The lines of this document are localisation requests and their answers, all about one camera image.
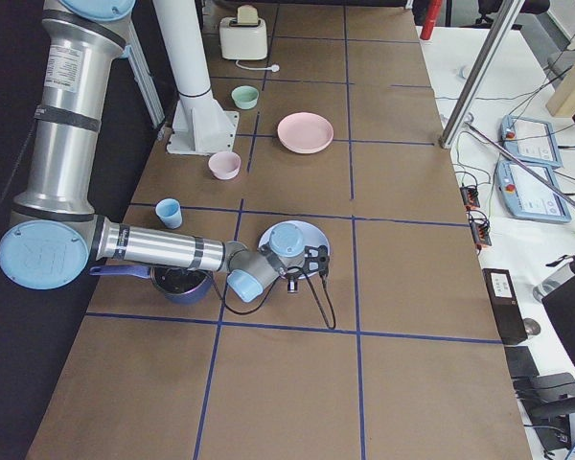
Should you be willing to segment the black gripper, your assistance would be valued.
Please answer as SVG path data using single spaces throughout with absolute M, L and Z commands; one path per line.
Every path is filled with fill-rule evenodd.
M 298 293 L 299 283 L 298 280 L 305 279 L 310 276 L 309 264 L 303 262 L 300 265 L 286 266 L 281 277 L 287 280 L 287 292 Z

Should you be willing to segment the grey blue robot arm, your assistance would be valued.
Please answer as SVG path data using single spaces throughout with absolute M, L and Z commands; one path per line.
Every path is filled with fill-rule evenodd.
M 52 289 L 76 279 L 91 260 L 110 258 L 223 272 L 245 302 L 308 263 L 302 231 L 279 224 L 249 249 L 114 223 L 88 202 L 111 64 L 126 49 L 130 1 L 48 1 L 42 23 L 51 38 L 42 99 L 34 114 L 34 154 L 26 190 L 11 207 L 0 267 L 20 286 Z

